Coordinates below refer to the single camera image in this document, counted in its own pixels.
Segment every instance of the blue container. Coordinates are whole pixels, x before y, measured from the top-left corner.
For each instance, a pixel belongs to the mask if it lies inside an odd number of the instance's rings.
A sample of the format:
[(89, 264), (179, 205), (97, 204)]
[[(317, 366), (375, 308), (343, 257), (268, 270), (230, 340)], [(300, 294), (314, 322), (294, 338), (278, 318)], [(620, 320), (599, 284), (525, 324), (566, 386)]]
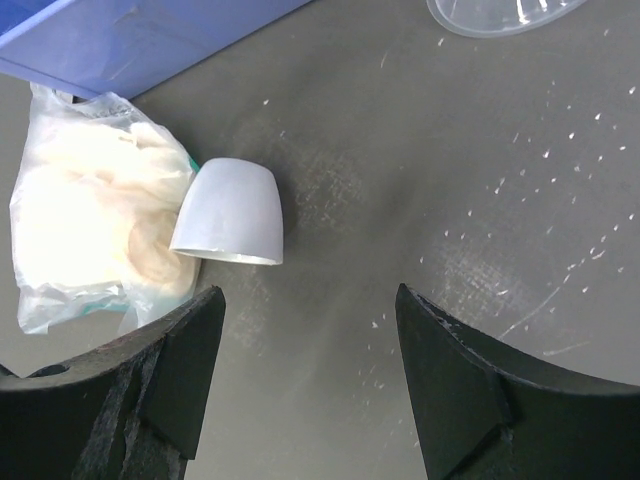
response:
[(0, 72), (131, 98), (310, 0), (0, 0)]

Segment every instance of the plastic bag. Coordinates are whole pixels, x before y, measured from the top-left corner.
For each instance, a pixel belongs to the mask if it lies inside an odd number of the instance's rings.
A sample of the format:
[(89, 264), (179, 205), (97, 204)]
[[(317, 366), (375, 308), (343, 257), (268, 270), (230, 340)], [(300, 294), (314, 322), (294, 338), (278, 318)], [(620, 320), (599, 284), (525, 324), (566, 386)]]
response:
[(115, 94), (73, 105), (31, 90), (10, 204), (20, 326), (46, 333), (105, 309), (127, 312), (123, 333), (173, 310), (199, 267), (168, 248), (194, 176), (189, 155)]

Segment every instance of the gray table surface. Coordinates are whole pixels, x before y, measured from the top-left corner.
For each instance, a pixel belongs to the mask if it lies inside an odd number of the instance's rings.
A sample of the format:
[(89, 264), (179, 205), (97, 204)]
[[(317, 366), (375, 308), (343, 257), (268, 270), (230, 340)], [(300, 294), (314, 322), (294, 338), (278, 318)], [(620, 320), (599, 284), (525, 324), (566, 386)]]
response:
[(473, 40), (422, 0), (318, 0), (136, 100), (198, 161), (272, 169), (285, 213), (283, 266), (203, 268), (228, 310), (187, 478), (425, 478), (401, 282), (640, 384), (639, 24), (590, 0)]

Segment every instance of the scratched surface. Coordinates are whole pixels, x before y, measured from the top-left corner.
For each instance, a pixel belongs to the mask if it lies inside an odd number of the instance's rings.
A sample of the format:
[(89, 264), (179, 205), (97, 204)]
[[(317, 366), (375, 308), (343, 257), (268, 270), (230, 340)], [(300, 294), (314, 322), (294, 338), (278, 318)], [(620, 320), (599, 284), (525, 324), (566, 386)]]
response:
[(286, 217), (282, 267), (204, 268), (229, 307), (187, 478), (423, 478), (400, 282), (640, 383), (639, 23), (591, 0), (480, 41), (419, 0), (323, 0), (138, 99), (199, 161), (271, 168)]

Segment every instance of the clear plastic container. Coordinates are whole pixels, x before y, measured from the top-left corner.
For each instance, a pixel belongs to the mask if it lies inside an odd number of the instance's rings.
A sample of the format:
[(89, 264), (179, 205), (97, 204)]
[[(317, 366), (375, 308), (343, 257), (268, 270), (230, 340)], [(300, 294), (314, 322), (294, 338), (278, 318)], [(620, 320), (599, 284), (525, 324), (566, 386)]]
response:
[(549, 23), (586, 0), (427, 0), (436, 20), (467, 37), (514, 35)]

